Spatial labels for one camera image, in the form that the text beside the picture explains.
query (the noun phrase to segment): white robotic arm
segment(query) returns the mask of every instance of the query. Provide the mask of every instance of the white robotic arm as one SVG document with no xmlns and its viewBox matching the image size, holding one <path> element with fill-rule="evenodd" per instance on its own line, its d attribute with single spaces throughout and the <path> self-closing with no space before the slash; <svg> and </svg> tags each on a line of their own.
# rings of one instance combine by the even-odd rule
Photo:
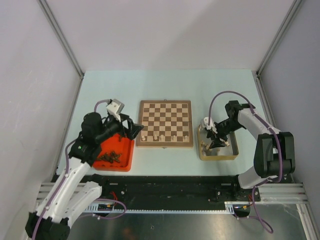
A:
<svg viewBox="0 0 320 240">
<path fill-rule="evenodd" d="M 115 134 L 133 140 L 143 129 L 144 126 L 134 124 L 128 115 L 121 113 L 123 107 L 123 103 L 116 99 L 109 101 L 108 117 L 104 122 L 97 112 L 84 116 L 81 132 L 68 154 L 64 173 L 36 211 L 29 213 L 25 230 L 32 240 L 66 240 L 79 215 L 101 196 L 107 179 L 98 174 L 92 175 L 82 190 L 75 196 L 73 194 L 102 151 L 102 142 Z"/>
<path fill-rule="evenodd" d="M 281 132 L 267 123 L 255 110 L 246 103 L 229 101 L 225 105 L 228 119 L 214 122 L 208 117 L 201 121 L 201 126 L 207 131 L 207 138 L 211 139 L 210 149 L 225 147 L 228 144 L 227 135 L 240 128 L 247 129 L 257 140 L 253 167 L 238 176 L 242 189 L 252 189 L 265 179 L 274 179 L 279 172 L 289 174 L 295 170 L 294 137 L 290 132 Z"/>
</svg>

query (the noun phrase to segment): metal frame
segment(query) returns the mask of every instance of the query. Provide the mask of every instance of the metal frame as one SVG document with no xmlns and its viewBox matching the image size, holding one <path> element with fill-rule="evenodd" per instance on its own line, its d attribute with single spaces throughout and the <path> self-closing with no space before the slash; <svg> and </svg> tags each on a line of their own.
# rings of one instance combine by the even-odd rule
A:
<svg viewBox="0 0 320 240">
<path fill-rule="evenodd" d="M 58 38 L 59 42 L 61 43 L 62 48 L 64 49 L 66 55 L 70 59 L 74 69 L 78 73 L 79 77 L 82 79 L 84 77 L 84 72 L 82 71 L 74 52 L 72 51 L 65 35 L 63 34 L 51 8 L 49 7 L 46 0 L 37 0 L 40 8 L 42 9 L 46 19 L 48 20 L 49 24 L 51 25 L 56 37 Z"/>
<path fill-rule="evenodd" d="M 59 164 L 59 160 L 61 158 L 61 155 L 64 153 L 63 150 L 64 150 L 64 146 L 65 146 L 65 140 L 66 140 L 66 137 L 67 137 L 69 126 L 71 124 L 72 116 L 74 115 L 74 111 L 75 111 L 75 108 L 76 108 L 76 103 L 77 103 L 77 100 L 78 100 L 78 97 L 79 97 L 79 93 L 80 93 L 80 89 L 81 89 L 81 86 L 82 86 L 82 82 L 83 82 L 83 77 L 79 81 L 78 86 L 76 86 L 76 94 L 75 94 L 74 99 L 72 101 L 72 108 L 71 108 L 71 110 L 69 112 L 69 115 L 68 115 L 67 123 L 66 123 L 66 126 L 64 128 L 63 135 L 62 135 L 62 138 L 61 138 L 61 141 L 60 141 L 60 145 L 59 145 L 59 149 L 58 149 L 58 155 L 56 156 L 56 159 L 54 160 L 53 169 L 51 171 L 51 174 L 50 174 L 49 178 L 47 179 L 48 181 L 50 181 L 54 177 L 54 175 L 56 174 L 57 167 L 58 167 L 58 164 Z"/>
<path fill-rule="evenodd" d="M 258 69 L 257 69 L 257 75 L 260 76 L 263 70 L 265 69 L 267 63 L 273 56 L 274 52 L 276 51 L 277 47 L 279 46 L 281 40 L 283 39 L 284 35 L 286 34 L 289 26 L 291 25 L 292 21 L 296 17 L 299 9 L 302 6 L 302 3 L 305 0 L 294 0 L 292 3 L 288 13 L 286 14 L 278 32 L 276 33 L 274 39 L 272 40 L 272 43 L 269 47 L 269 49 L 266 51 L 266 54 L 264 55 L 262 62 L 260 63 Z"/>
<path fill-rule="evenodd" d="M 308 240 L 318 240 L 320 239 L 320 234 L 316 220 L 311 211 L 310 204 L 297 204 L 296 205 L 301 223 L 304 229 L 305 236 Z"/>
<path fill-rule="evenodd" d="M 43 182 L 36 202 L 41 203 L 48 195 L 49 191 L 54 186 L 52 182 Z M 82 190 L 85 186 L 85 183 L 79 183 L 72 195 L 75 196 L 78 192 Z M 261 201 L 256 201 L 257 205 L 266 205 L 266 204 L 298 204 L 298 205 L 307 205 L 308 197 L 304 185 L 302 183 L 266 183 L 259 187 L 259 193 Z M 109 201 L 99 201 L 100 204 L 110 204 Z M 139 209 L 128 209 L 128 213 L 203 213 L 203 214 L 234 214 L 231 210 L 232 205 L 247 205 L 247 201 L 225 201 L 225 210 L 139 210 Z M 98 202 L 93 202 L 90 204 L 85 213 L 108 213 L 109 211 L 98 211 Z"/>
<path fill-rule="evenodd" d="M 262 109 L 265 115 L 265 119 L 272 125 L 276 126 L 275 117 L 271 111 L 269 101 L 267 99 L 265 90 L 263 88 L 262 82 L 260 80 L 260 77 L 257 75 L 256 72 L 252 72 L 254 83 L 256 86 L 256 89 L 258 91 L 259 98 L 261 100 Z"/>
<path fill-rule="evenodd" d="M 91 178 L 86 175 L 81 183 L 91 181 Z M 73 194 L 81 190 L 81 183 Z M 42 184 L 38 202 L 47 197 L 53 185 Z M 130 211 L 138 213 L 150 210 L 157 213 L 220 212 L 226 210 L 226 201 L 244 201 L 247 205 L 251 193 L 251 189 L 238 188 L 237 176 L 107 176 L 102 190 L 103 198 L 109 199 L 109 192 L 115 192 L 119 201 L 124 202 Z M 261 200 L 258 190 L 254 198 L 257 202 Z"/>
</svg>

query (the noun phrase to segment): chessboard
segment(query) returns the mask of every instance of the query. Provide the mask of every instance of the chessboard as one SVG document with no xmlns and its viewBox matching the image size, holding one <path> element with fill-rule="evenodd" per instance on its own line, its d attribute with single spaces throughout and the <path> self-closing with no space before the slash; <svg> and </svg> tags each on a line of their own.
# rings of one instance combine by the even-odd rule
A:
<svg viewBox="0 0 320 240">
<path fill-rule="evenodd" d="M 137 147 L 192 148 L 194 146 L 191 101 L 143 100 L 136 138 Z"/>
</svg>

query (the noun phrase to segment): red tray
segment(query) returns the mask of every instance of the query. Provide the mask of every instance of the red tray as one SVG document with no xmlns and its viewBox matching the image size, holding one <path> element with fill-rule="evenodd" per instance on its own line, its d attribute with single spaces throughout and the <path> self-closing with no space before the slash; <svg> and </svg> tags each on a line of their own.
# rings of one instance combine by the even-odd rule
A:
<svg viewBox="0 0 320 240">
<path fill-rule="evenodd" d="M 116 154 L 122 154 L 119 157 L 120 162 L 113 161 L 95 161 L 93 167 L 100 171 L 117 171 L 117 172 L 128 172 L 131 169 L 132 156 L 134 153 L 135 141 L 129 138 L 123 137 L 120 140 L 120 135 L 116 134 L 113 137 L 105 140 L 101 143 L 102 151 L 98 157 L 105 153 L 114 151 Z"/>
</svg>

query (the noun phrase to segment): purple cable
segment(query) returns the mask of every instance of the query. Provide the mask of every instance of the purple cable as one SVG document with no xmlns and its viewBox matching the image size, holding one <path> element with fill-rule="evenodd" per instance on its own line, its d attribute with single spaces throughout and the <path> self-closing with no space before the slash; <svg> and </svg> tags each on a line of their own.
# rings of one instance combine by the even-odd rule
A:
<svg viewBox="0 0 320 240">
<path fill-rule="evenodd" d="M 249 104 L 252 114 L 254 114 L 254 107 L 252 106 L 252 104 L 249 101 L 249 99 L 246 98 L 244 95 L 242 95 L 241 93 L 238 93 L 236 91 L 222 91 L 222 92 L 219 92 L 217 95 L 215 95 L 214 98 L 212 99 L 211 103 L 210 103 L 210 107 L 209 107 L 209 124 L 210 124 L 210 120 L 211 120 L 212 105 L 214 104 L 214 101 L 216 100 L 216 98 L 218 96 L 220 96 L 221 94 L 236 94 L 236 95 L 239 95 L 240 97 L 244 98 L 247 101 L 247 103 Z"/>
<path fill-rule="evenodd" d="M 51 197 L 49 198 L 48 202 L 46 203 L 46 206 L 43 208 L 42 210 L 42 213 L 40 214 L 38 220 L 36 221 L 36 224 L 35 224 L 35 227 L 34 227 L 34 230 L 33 230 L 33 233 L 32 233 L 32 240 L 35 240 L 36 239 L 36 235 L 37 235 L 37 232 L 38 232 L 38 228 L 39 228 L 39 225 L 40 225 L 40 222 L 43 218 L 43 216 L 45 215 L 46 213 L 46 207 L 49 207 L 52 200 L 55 198 L 55 196 L 57 195 L 57 193 L 59 192 L 61 186 L 64 184 L 65 180 L 66 180 L 66 174 L 69 172 L 69 157 L 68 157 L 68 148 L 70 147 L 71 144 L 73 144 L 76 140 L 73 140 L 72 142 L 70 142 L 64 149 L 64 154 L 65 154 L 65 160 L 66 160 L 66 165 L 65 165 L 65 173 L 64 173 L 64 176 L 61 180 L 61 182 L 58 184 L 57 188 L 55 189 L 55 191 L 53 192 L 53 194 L 51 195 Z"/>
<path fill-rule="evenodd" d="M 251 102 L 249 101 L 248 98 L 246 98 L 244 95 L 242 95 L 241 93 L 238 93 L 236 91 L 222 91 L 222 92 L 219 92 L 217 95 L 214 96 L 214 98 L 212 99 L 211 101 L 211 104 L 210 104 L 210 108 L 209 108 L 209 116 L 208 116 L 208 122 L 210 123 L 211 122 L 211 109 L 212 109 L 212 106 L 213 106 L 213 103 L 214 101 L 216 100 L 216 98 L 218 96 L 220 96 L 221 94 L 226 94 L 226 93 L 230 93 L 230 94 L 236 94 L 240 97 L 242 97 L 243 99 L 245 99 L 247 101 L 247 103 L 249 104 L 250 106 L 250 111 L 251 113 L 253 114 L 253 116 L 255 116 L 266 128 L 267 130 L 272 133 L 272 135 L 274 136 L 274 139 L 275 139 L 275 142 L 276 142 L 276 147 L 277 147 L 277 150 L 278 150 L 278 160 L 279 160 L 279 176 L 276 180 L 271 180 L 271 179 L 265 179 L 263 180 L 262 182 L 256 184 L 253 188 L 252 188 L 252 204 L 253 204 L 253 208 L 255 210 L 255 213 L 256 213 L 256 217 L 255 216 L 250 216 L 249 218 L 251 219 L 256 219 L 256 220 L 259 220 L 261 225 L 263 226 L 263 228 L 270 234 L 273 234 L 274 233 L 274 230 L 272 229 L 272 227 L 270 226 L 269 223 L 267 223 L 264 219 L 262 219 L 257 211 L 257 207 L 256 207 L 256 203 L 255 203 L 255 198 L 254 198 L 254 195 L 255 195 L 255 190 L 258 186 L 261 186 L 265 183 L 267 183 L 268 181 L 273 181 L 275 183 L 279 183 L 282 179 L 282 175 L 283 175 L 283 163 L 282 163 L 282 152 L 281 152 L 281 146 L 280 146 L 280 142 L 279 142 L 279 138 L 276 134 L 276 132 L 272 129 L 272 127 L 264 120 L 262 119 L 258 114 L 255 113 L 255 110 L 253 108 L 253 105 L 251 104 Z"/>
<path fill-rule="evenodd" d="M 94 112 L 97 111 L 97 108 L 98 108 L 99 104 L 109 103 L 109 102 L 110 102 L 110 99 L 105 99 L 105 100 L 98 101 L 98 102 L 94 105 Z"/>
<path fill-rule="evenodd" d="M 234 216 L 236 217 L 236 219 L 242 219 L 242 220 L 244 220 L 244 219 L 255 219 L 257 221 L 260 221 L 260 219 L 258 217 L 256 217 L 256 216 L 239 217 L 239 216 L 237 216 L 237 214 L 234 214 Z M 273 234 L 274 233 L 274 229 L 272 228 L 272 226 L 269 223 L 267 223 L 264 219 L 261 219 L 261 220 L 262 220 L 263 223 L 265 223 L 270 228 L 270 230 L 266 229 L 265 227 L 264 227 L 264 229 L 266 231 L 268 231 L 268 233 Z"/>
<path fill-rule="evenodd" d="M 112 216 L 112 217 L 99 216 L 99 215 L 95 215 L 95 214 L 85 214 L 85 215 L 82 215 L 82 216 L 78 217 L 78 219 L 82 219 L 82 218 L 85 218 L 85 217 L 93 216 L 93 217 L 97 217 L 97 218 L 101 218 L 101 219 L 105 219 L 105 220 L 110 220 L 110 219 L 120 218 L 120 217 L 122 217 L 122 216 L 127 212 L 127 207 L 126 207 L 126 205 L 125 205 L 122 201 L 113 200 L 113 199 L 108 199 L 108 198 L 98 198 L 97 200 L 98 200 L 98 201 L 111 201 L 111 202 L 120 204 L 120 205 L 123 206 L 123 212 L 120 213 L 120 214 L 117 215 L 117 216 Z"/>
</svg>

